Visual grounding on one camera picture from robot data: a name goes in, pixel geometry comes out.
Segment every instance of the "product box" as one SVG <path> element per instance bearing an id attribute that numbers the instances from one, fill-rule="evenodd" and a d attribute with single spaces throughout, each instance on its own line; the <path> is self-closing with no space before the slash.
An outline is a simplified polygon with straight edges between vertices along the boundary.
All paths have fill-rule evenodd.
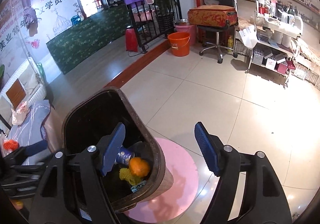
<path id="1" fill-rule="evenodd" d="M 294 66 L 293 61 L 286 60 L 286 62 L 287 62 L 287 65 L 288 65 L 288 69 L 291 69 L 291 70 L 295 70 L 296 69 L 296 67 Z"/>
<path id="2" fill-rule="evenodd" d="M 256 65 L 262 65 L 263 51 L 259 48 L 254 49 L 252 62 Z"/>
<path id="3" fill-rule="evenodd" d="M 263 57 L 264 57 L 265 59 L 267 59 L 267 58 L 269 58 L 269 57 L 271 57 L 271 56 L 272 56 L 271 48 L 265 48 L 265 49 L 263 50 Z"/>
<path id="4" fill-rule="evenodd" d="M 277 54 L 276 60 L 277 60 L 277 63 L 285 62 L 285 57 L 283 54 Z"/>
<path id="5" fill-rule="evenodd" d="M 267 58 L 266 68 L 274 70 L 277 64 L 276 57 L 274 55 Z"/>
<path id="6" fill-rule="evenodd" d="M 281 63 L 277 63 L 275 66 L 275 70 L 277 72 L 280 72 L 282 74 L 285 74 L 285 72 L 287 71 L 288 65 L 286 63 L 286 61 L 281 62 Z"/>

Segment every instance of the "wicker basket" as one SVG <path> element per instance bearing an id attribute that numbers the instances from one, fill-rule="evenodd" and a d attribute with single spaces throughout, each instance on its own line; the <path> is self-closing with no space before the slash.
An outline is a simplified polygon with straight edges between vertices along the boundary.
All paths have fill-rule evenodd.
<path id="1" fill-rule="evenodd" d="M 294 76 L 298 77 L 301 80 L 304 80 L 307 76 L 308 68 L 303 66 L 302 64 L 293 61 L 296 69 L 292 72 Z"/>
<path id="2" fill-rule="evenodd" d="M 245 47 L 238 39 L 236 39 L 235 52 L 245 56 L 251 56 L 251 50 Z"/>
<path id="3" fill-rule="evenodd" d="M 318 80 L 319 80 L 319 75 L 309 70 L 306 76 L 306 81 L 316 86 Z"/>
<path id="4" fill-rule="evenodd" d="M 316 83 L 315 87 L 320 90 L 320 78 L 318 79 L 318 82 Z"/>

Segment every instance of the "white wicker chair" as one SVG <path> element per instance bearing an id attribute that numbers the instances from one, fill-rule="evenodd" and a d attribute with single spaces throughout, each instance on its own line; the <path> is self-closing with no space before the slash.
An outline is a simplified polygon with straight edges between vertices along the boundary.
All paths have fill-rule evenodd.
<path id="1" fill-rule="evenodd" d="M 22 63 L 22 65 L 20 65 L 19 68 L 13 73 L 13 75 L 10 77 L 10 79 L 4 85 L 3 89 L 0 92 L 0 96 L 3 96 L 11 104 L 11 106 L 12 106 L 12 103 L 10 102 L 9 98 L 7 97 L 6 92 L 10 89 L 12 84 L 20 77 L 20 75 L 27 69 L 29 64 L 31 64 L 33 69 L 40 75 L 39 69 L 38 69 L 37 65 L 35 64 L 35 61 L 32 59 L 32 57 L 28 57 L 28 59 L 26 59 Z M 45 90 L 45 85 L 43 84 L 43 79 L 42 79 L 42 82 L 39 83 L 39 85 L 40 85 L 40 87 L 37 89 L 37 91 L 31 97 L 29 97 L 28 106 L 31 106 L 35 102 L 41 101 L 46 97 L 47 92 Z M 8 130 L 9 130 L 2 123 L 2 121 L 0 121 L 0 128 L 4 132 L 8 132 Z"/>

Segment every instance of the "pink round mat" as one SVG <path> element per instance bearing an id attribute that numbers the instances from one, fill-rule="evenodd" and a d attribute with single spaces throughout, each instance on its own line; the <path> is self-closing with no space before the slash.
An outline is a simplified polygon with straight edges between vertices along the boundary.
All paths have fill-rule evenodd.
<path id="1" fill-rule="evenodd" d="M 173 185 L 153 200 L 137 203 L 133 209 L 124 212 L 128 217 L 146 223 L 177 217 L 191 205 L 198 190 L 198 170 L 191 155 L 170 140 L 156 140 L 164 153 L 166 167 L 173 175 Z"/>

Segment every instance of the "yellow bottle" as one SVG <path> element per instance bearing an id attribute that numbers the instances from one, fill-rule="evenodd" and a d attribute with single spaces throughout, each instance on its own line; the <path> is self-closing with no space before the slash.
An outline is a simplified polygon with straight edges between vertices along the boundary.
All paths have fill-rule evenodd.
<path id="1" fill-rule="evenodd" d="M 227 45 L 229 48 L 233 48 L 233 37 L 232 36 L 229 36 L 228 38 L 228 45 Z"/>

